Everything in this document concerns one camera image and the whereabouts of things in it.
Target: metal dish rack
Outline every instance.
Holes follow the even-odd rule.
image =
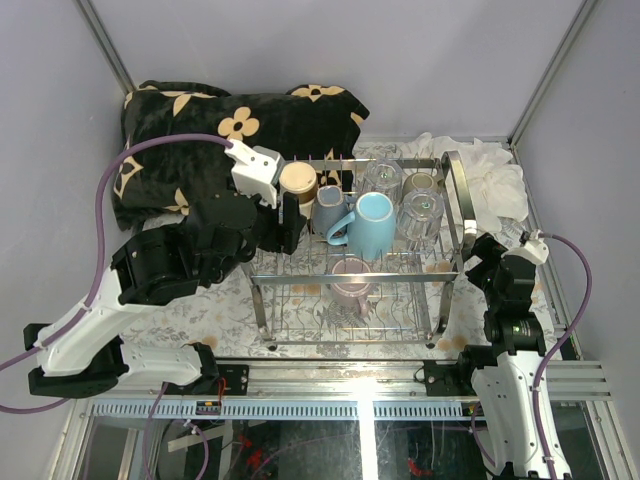
[[[366,163],[374,159],[309,160],[316,170],[351,170],[354,186]],[[396,343],[433,348],[449,322],[453,282],[463,272],[463,258],[476,239],[477,226],[458,152],[442,159],[394,159],[405,173],[427,171],[443,181],[445,217],[435,246],[407,249],[396,238],[393,250],[370,262],[372,273],[330,274],[331,262],[347,257],[348,248],[331,246],[306,232],[293,255],[259,251],[243,270],[251,282],[258,331],[270,350],[286,344]],[[451,174],[462,227],[454,225],[446,191]],[[356,195],[357,192],[345,192]],[[332,301],[331,283],[375,283],[371,312],[360,318],[355,309]],[[432,318],[430,312],[437,312]]]

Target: patterned table surface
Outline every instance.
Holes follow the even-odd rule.
[[[393,158],[398,157],[397,151],[394,143],[367,143],[358,145],[354,153],[358,158]],[[145,228],[167,221],[172,221],[170,216],[154,219],[147,222]],[[502,220],[502,225],[502,232],[496,235],[497,240],[507,247],[516,245],[523,227],[506,219]],[[319,285],[294,287],[320,289]],[[317,292],[310,293],[320,297]],[[465,345],[487,343],[482,320],[485,310],[482,292],[461,275],[455,282],[449,326],[434,349],[428,349],[424,344],[309,343],[280,345],[271,352],[258,334],[249,281],[238,268],[222,284],[199,289],[195,296],[177,299],[138,320],[123,336],[147,346],[180,347],[199,341],[210,345],[218,357],[455,359]],[[555,342],[550,310],[539,280],[534,289],[532,311],[544,329],[547,345]]]

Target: white plastic bag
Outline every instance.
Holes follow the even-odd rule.
[[[447,151],[460,152],[479,230],[499,233],[502,225],[498,217],[513,218],[518,222],[527,218],[529,208],[522,168],[509,164],[513,156],[499,143],[483,143],[476,139],[473,144],[467,144],[456,142],[451,137],[432,138],[430,133],[425,133],[400,150],[403,157],[409,158],[441,158]],[[453,220],[461,224],[451,175],[447,178],[447,190]]]

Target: gray wall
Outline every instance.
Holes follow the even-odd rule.
[[[506,136],[581,0],[94,0],[137,82],[339,84],[367,136]]]
[[[542,226],[573,239],[594,271],[578,329],[612,384],[622,425],[640,464],[640,2],[602,2],[519,152]],[[552,245],[573,312],[584,273]]]
[[[118,151],[123,99],[71,1],[0,2],[0,360],[22,329],[57,320],[87,291],[95,265],[93,197]],[[120,242],[107,212],[108,250]],[[31,360],[2,373],[0,403],[36,406]],[[67,408],[0,414],[3,478],[41,480]]]

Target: cup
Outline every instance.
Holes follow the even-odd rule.
[[[313,201],[318,191],[318,177],[314,168],[306,162],[287,163],[280,173],[280,187],[297,195],[300,213],[311,218]]]
[[[444,200],[433,190],[418,188],[410,192],[398,212],[398,232],[407,240],[407,248],[431,247],[440,233]]]
[[[383,193],[394,205],[402,195],[402,169],[393,160],[376,160],[367,164],[361,193]]]
[[[417,172],[409,175],[402,185],[402,200],[414,190],[422,188],[423,190],[432,190],[435,193],[439,193],[440,185],[438,185],[438,179],[424,172]]]
[[[319,188],[311,215],[313,231],[327,238],[329,229],[348,213],[349,207],[340,187],[331,185]],[[343,235],[345,231],[346,227],[343,227],[336,234]]]
[[[338,260],[331,273],[370,273],[371,267],[359,258],[347,257]],[[356,307],[361,317],[369,314],[367,296],[373,289],[373,283],[332,283],[329,285],[333,300],[343,307]]]
[[[343,227],[347,233],[334,237]],[[369,192],[358,198],[355,208],[327,232],[329,245],[348,245],[349,250],[367,262],[389,253],[393,247],[396,214],[389,197]]]

